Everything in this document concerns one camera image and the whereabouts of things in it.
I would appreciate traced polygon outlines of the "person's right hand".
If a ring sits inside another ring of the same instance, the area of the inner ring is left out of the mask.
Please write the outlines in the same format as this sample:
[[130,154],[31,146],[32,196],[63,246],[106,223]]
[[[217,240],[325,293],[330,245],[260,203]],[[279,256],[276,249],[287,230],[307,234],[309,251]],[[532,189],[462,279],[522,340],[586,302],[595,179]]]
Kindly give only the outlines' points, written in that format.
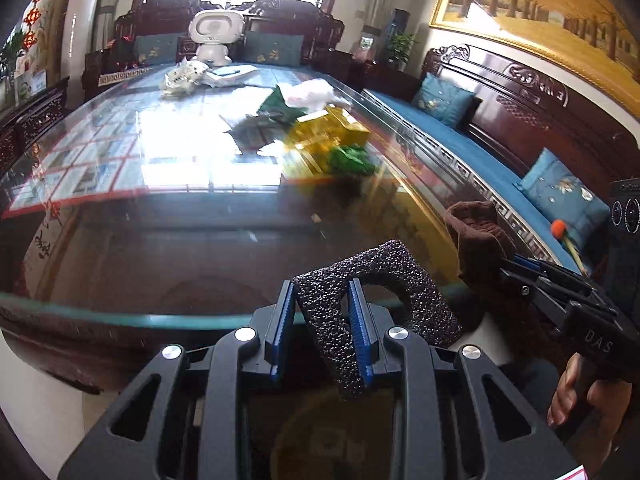
[[592,414],[596,416],[596,423],[574,446],[572,455],[577,463],[585,467],[587,474],[593,476],[612,451],[614,438],[631,399],[632,385],[623,380],[596,380],[588,392],[580,396],[576,384],[584,374],[585,367],[586,360],[579,353],[574,353],[568,360],[553,393],[547,422],[551,428],[562,426],[580,400],[588,403]]

